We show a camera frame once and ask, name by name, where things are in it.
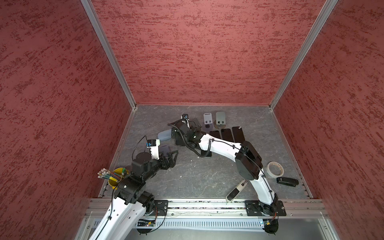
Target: metal corner post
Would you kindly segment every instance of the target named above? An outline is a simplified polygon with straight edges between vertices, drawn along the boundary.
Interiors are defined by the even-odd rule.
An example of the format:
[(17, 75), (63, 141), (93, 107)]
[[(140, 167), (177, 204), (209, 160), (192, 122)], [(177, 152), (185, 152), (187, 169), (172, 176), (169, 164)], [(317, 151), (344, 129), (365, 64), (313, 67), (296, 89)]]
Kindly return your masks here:
[(287, 88), (288, 84), (292, 80), (294, 74), (296, 73), (297, 69), (299, 68), (301, 62), (303, 61), (305, 55), (311, 48), (313, 42), (315, 41), (317, 35), (319, 35), (320, 30), (325, 24), (325, 21), (328, 19), (329, 15), (331, 14), (333, 8), (335, 7), (338, 0), (326, 0), (324, 3), (324, 6), (320, 10), (319, 15), (317, 16), (315, 22), (313, 23), (313, 26), (310, 30), (310, 32), (307, 35), (307, 38), (305, 39), (303, 45), (301, 46), (295, 60), (292, 63), (291, 68), (288, 70), (283, 82), (281, 83), (279, 89), (277, 90), (275, 96), (273, 97), (270, 109), (273, 110), (281, 98), (281, 96), (284, 93), (284, 90)]
[(89, 20), (91, 21), (91, 24), (96, 32), (96, 35), (98, 36), (101, 45), (109, 59), (109, 62), (112, 65), (113, 70), (115, 71), (115, 74), (121, 84), (121, 87), (129, 101), (129, 104), (131, 105), (132, 109), (136, 109), (136, 102), (133, 98), (133, 95), (131, 93), (131, 90), (129, 89), (129, 86), (127, 84), (127, 81), (125, 80), (125, 77), (123, 75), (123, 72), (121, 71), (121, 68), (119, 66), (119, 63), (115, 57), (115, 54), (113, 53), (113, 50), (108, 42), (107, 36), (104, 33), (104, 30), (101, 26), (101, 23), (99, 21), (99, 18), (97, 17), (96, 11), (92, 5), (91, 0), (81, 0), (81, 3), (85, 9), (85, 12), (88, 15)]

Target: textured red wall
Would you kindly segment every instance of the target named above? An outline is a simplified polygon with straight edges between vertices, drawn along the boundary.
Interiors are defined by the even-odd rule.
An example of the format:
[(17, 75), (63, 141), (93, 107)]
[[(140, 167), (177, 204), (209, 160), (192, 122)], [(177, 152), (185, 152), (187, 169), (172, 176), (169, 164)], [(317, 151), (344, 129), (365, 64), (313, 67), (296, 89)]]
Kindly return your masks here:
[(325, 0), (93, 0), (137, 103), (268, 105)]
[(0, 239), (73, 239), (129, 103), (80, 1), (1, 1), (0, 36)]
[(342, 239), (384, 239), (384, 2), (339, 0), (275, 113)]

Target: roll of tape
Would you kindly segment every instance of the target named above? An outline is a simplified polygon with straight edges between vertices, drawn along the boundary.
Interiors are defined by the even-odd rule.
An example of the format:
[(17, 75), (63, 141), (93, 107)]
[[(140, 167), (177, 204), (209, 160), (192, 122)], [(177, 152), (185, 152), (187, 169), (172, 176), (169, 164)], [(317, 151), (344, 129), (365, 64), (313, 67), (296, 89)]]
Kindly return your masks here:
[[(274, 175), (271, 170), (269, 169), (271, 165), (275, 165), (277, 166), (279, 169), (280, 169), (280, 175)], [(274, 178), (278, 178), (278, 177), (281, 177), (283, 174), (284, 174), (284, 168), (283, 166), (280, 165), (280, 163), (278, 162), (270, 162), (268, 163), (268, 165), (266, 166), (266, 172), (271, 176), (271, 177), (274, 177)]]

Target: black and white device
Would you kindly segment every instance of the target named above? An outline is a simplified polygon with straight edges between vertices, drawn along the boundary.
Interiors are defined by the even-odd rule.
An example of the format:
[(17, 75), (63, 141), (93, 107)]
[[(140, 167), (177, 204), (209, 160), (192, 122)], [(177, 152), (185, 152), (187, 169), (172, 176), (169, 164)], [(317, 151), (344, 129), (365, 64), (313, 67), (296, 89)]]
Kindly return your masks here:
[(247, 181), (246, 180), (242, 180), (239, 185), (237, 185), (235, 187), (235, 189), (233, 189), (226, 197), (225, 197), (225, 200), (227, 202), (232, 202), (235, 197), (245, 188), (245, 186), (247, 185)]
[[(250, 142), (230, 142), (213, 137), (202, 132), (197, 119), (190, 121), (187, 114), (168, 126), (172, 127), (172, 138), (176, 145), (186, 146), (199, 157), (215, 152), (234, 161), (239, 174), (257, 192), (259, 204), (254, 205), (257, 210), (264, 216), (276, 216), (277, 195), (269, 186), (263, 172), (262, 159)], [(118, 183), (112, 203), (90, 240), (125, 239), (138, 220), (154, 209), (154, 196), (145, 191), (146, 180), (160, 169), (174, 167), (177, 155), (178, 151), (159, 152), (158, 156), (149, 152), (139, 153), (132, 162), (129, 176)]]

